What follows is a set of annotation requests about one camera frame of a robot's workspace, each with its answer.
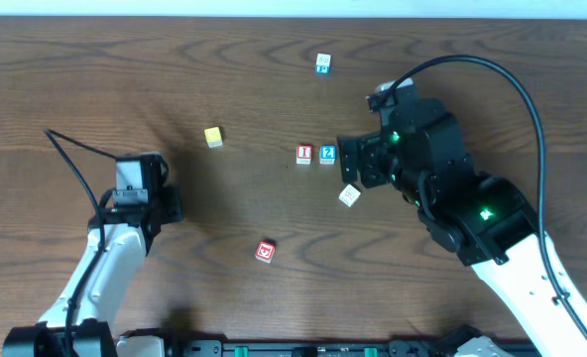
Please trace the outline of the red block turning blue 2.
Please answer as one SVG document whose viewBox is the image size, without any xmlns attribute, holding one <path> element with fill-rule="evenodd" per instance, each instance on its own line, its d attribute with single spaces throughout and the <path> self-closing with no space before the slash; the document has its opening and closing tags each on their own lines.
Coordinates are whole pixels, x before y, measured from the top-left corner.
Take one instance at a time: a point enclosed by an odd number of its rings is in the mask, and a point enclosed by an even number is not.
<svg viewBox="0 0 587 357">
<path fill-rule="evenodd" d="M 336 161 L 336 147 L 334 145 L 321 145 L 319 148 L 319 163 L 321 165 L 334 165 Z"/>
</svg>

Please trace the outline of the red letter I block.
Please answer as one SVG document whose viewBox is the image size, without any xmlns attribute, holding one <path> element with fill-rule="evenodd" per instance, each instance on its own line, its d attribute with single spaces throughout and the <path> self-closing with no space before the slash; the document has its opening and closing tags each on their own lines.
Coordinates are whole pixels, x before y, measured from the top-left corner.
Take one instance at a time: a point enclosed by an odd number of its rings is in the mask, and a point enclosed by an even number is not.
<svg viewBox="0 0 587 357">
<path fill-rule="evenodd" d="M 298 165 L 310 165 L 312 162 L 313 147 L 298 145 L 295 152 L 295 161 Z"/>
</svg>

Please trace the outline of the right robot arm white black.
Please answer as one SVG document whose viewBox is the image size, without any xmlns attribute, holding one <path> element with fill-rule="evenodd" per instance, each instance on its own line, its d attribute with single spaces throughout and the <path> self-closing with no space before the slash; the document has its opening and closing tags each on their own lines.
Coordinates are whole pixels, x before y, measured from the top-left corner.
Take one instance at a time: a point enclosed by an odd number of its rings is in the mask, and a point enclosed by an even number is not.
<svg viewBox="0 0 587 357">
<path fill-rule="evenodd" d="M 390 184 L 417 208 L 439 246 L 471 268 L 506 304 L 543 356 L 587 356 L 587 340 L 558 300 L 553 268 L 580 322 L 587 302 L 552 241 L 538 241 L 537 214 L 508 180 L 478 173 L 458 120 L 410 80 L 368 96 L 379 131 L 337 140 L 342 179 L 365 188 Z"/>
</svg>

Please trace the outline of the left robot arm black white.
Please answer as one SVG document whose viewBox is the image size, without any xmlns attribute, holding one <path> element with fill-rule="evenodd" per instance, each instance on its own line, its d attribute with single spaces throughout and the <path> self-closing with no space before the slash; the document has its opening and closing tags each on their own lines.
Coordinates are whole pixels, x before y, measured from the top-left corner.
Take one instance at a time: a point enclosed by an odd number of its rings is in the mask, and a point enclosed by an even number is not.
<svg viewBox="0 0 587 357">
<path fill-rule="evenodd" d="M 32 326 L 12 328 L 4 356 L 124 356 L 111 328 L 131 279 L 165 224 L 183 219 L 178 188 L 159 152 L 115 160 L 116 186 L 89 219 L 87 245 L 54 304 Z"/>
</svg>

